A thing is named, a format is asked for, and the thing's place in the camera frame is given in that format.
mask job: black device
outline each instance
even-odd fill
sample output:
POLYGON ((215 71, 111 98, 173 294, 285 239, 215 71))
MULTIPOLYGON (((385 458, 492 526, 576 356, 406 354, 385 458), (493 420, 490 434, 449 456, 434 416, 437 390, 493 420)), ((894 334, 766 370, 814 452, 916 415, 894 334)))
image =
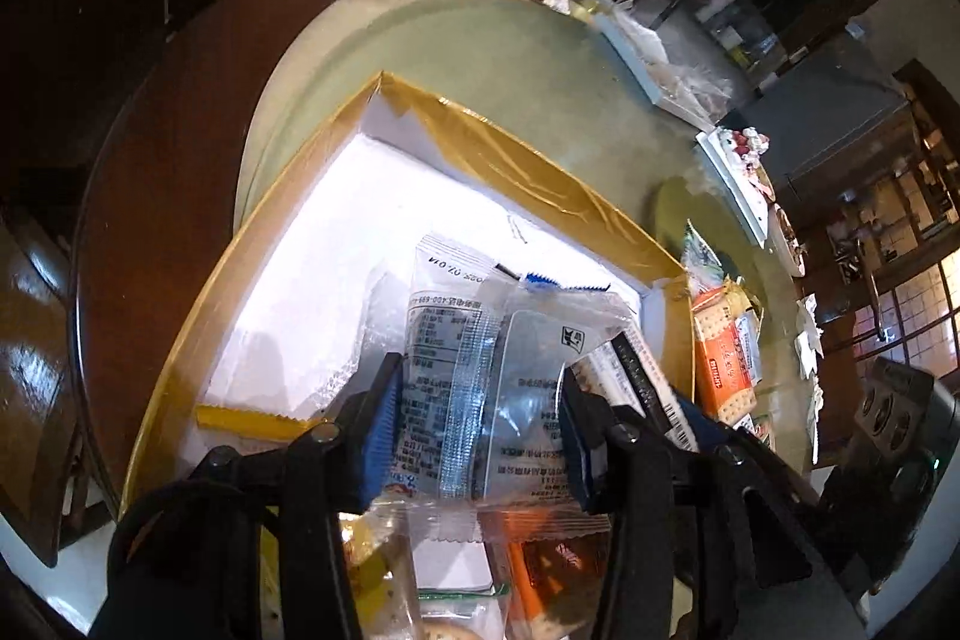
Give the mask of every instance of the black device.
MULTIPOLYGON (((352 381, 336 418, 289 446, 214 448, 189 479, 137 501, 117 525, 90 637, 259 640, 265 528, 280 541, 287 640, 360 640, 337 514, 364 512, 383 485, 401 376, 388 354, 369 390, 352 381)), ((694 405, 681 400, 699 453, 565 370, 570 487, 613 521, 592 640, 664 640, 674 576, 693 593, 684 637, 863 637, 853 605, 901 560, 960 431, 928 373, 877 360, 870 377, 858 436, 818 501, 757 439, 694 405), (877 503, 892 511, 864 524, 877 503)))

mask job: cardboard box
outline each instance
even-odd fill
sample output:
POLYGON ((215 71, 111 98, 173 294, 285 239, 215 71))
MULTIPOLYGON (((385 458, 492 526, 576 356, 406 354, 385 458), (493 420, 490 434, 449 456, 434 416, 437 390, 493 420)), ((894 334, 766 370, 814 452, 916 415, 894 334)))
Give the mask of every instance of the cardboard box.
POLYGON ((211 273, 157 380, 123 506, 210 447, 200 401, 304 414, 362 363, 365 324, 379 349, 402 345, 428 231, 520 273, 611 284, 667 379, 693 396, 685 273, 669 253, 488 119, 381 73, 320 123, 211 273))

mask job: wall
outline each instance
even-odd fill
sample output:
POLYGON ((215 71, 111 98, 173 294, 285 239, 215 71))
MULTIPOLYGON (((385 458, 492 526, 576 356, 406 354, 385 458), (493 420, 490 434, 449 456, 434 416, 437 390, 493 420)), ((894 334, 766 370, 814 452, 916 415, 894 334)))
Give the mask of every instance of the wall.
POLYGON ((857 19, 885 71, 917 58, 960 101, 960 1, 880 0, 857 19))

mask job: wooden table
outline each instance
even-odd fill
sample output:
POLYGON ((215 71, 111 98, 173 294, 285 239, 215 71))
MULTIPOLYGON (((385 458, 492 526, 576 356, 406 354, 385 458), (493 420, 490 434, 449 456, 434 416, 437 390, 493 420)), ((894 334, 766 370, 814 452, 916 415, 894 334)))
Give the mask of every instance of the wooden table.
POLYGON ((335 0, 222 0, 165 47, 100 153, 77 229, 69 332, 85 437, 116 509, 157 375, 232 237, 253 109, 335 0))

